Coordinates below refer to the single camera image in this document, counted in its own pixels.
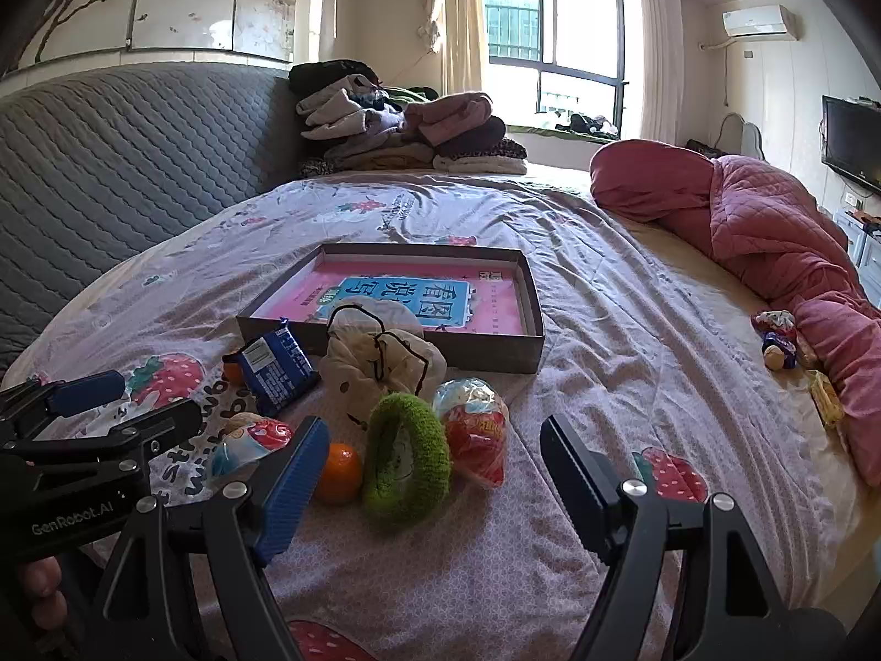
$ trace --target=tree branch painting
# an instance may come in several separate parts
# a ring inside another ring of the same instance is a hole
[[[21,64],[21,58],[25,53],[25,49],[37,36],[40,30],[48,23],[48,28],[46,32],[43,34],[43,37],[40,41],[40,46],[37,48],[36,55],[34,55],[34,64],[40,62],[43,50],[46,48],[47,42],[50,41],[50,37],[52,33],[63,23],[69,21],[70,18],[74,17],[74,14],[77,12],[81,12],[82,10],[91,7],[96,2],[106,2],[107,0],[88,0],[81,5],[77,5],[75,8],[70,9],[70,5],[73,4],[74,0],[52,0],[52,4],[46,9],[46,12],[43,13],[42,17],[38,19],[36,23],[34,23],[34,29],[32,30],[32,34],[28,39],[25,39],[25,42],[22,44],[21,48],[19,48],[18,56],[15,57],[15,63],[9,68],[9,71],[14,71],[19,68]]]

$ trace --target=mandarin orange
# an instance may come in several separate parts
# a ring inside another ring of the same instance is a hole
[[[362,476],[358,453],[349,445],[332,442],[314,496],[324,504],[348,504],[358,496]]]

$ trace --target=blue gripper pad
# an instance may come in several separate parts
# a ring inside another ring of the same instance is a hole
[[[116,370],[108,370],[59,385],[46,401],[46,407],[53,415],[70,418],[119,400],[124,392],[125,379]]]
[[[263,505],[263,531],[254,544],[254,557],[264,567],[287,549],[300,524],[330,451],[330,432],[316,419],[282,472],[275,489]]]

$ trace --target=human hand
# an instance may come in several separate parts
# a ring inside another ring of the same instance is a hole
[[[34,623],[51,631],[62,626],[67,618],[67,601],[58,590],[61,567],[55,557],[33,561],[19,568],[19,580],[25,591],[36,597],[31,609]]]

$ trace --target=power outlet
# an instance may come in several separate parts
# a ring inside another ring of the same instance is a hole
[[[856,198],[855,193],[851,193],[850,191],[846,191],[844,193],[844,202],[849,206],[853,206],[856,210],[862,211],[862,199]]]

